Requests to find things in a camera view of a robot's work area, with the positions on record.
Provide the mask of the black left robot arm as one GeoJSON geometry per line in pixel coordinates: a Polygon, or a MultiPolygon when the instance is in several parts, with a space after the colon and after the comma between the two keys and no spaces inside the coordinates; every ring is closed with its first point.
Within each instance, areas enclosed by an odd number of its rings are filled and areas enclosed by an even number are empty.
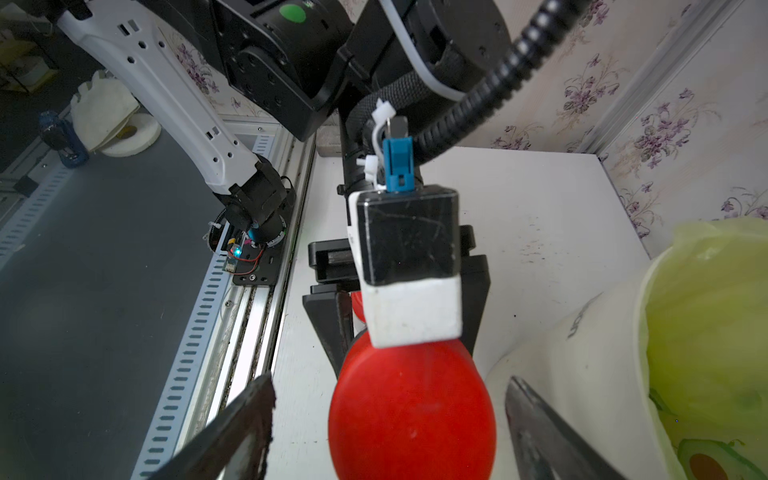
{"type": "Polygon", "coordinates": [[[545,1],[511,37],[491,1],[370,1],[352,21],[337,1],[32,1],[115,73],[187,154],[226,219],[259,243],[282,231],[295,197],[267,160],[236,166],[197,94],[183,95],[177,67],[150,28],[163,20],[190,40],[229,85],[306,140],[341,118],[344,182],[363,187],[357,158],[373,149],[372,114],[390,103],[411,128],[422,166],[457,145],[529,80],[588,10],[585,1],[545,1]]]}

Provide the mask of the red-lid tea jar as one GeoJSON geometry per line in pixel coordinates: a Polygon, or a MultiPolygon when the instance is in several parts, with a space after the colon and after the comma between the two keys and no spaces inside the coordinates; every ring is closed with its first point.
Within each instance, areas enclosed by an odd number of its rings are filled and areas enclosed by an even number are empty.
{"type": "Polygon", "coordinates": [[[328,444],[340,479],[487,479],[496,451],[487,388],[458,339],[377,349],[368,333],[335,386],[328,444]]]}

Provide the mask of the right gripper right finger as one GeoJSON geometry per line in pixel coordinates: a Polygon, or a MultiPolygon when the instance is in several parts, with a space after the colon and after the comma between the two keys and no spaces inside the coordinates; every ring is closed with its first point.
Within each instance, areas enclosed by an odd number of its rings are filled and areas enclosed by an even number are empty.
{"type": "Polygon", "coordinates": [[[521,479],[622,477],[519,376],[507,386],[505,414],[521,479]]]}

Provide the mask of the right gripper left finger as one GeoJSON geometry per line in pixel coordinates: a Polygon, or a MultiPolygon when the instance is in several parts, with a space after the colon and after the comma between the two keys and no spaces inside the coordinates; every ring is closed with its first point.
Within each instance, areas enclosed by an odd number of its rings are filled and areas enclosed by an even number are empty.
{"type": "Polygon", "coordinates": [[[273,440],[276,392],[267,373],[252,380],[153,479],[263,479],[273,440]]]}

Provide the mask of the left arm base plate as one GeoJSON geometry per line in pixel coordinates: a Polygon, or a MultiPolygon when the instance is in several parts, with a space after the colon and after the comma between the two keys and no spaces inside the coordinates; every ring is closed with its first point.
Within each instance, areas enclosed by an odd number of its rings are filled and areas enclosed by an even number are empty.
{"type": "Polygon", "coordinates": [[[258,243],[220,214],[208,223],[203,239],[214,253],[216,268],[238,286],[275,286],[288,245],[286,224],[271,243],[258,243]]]}

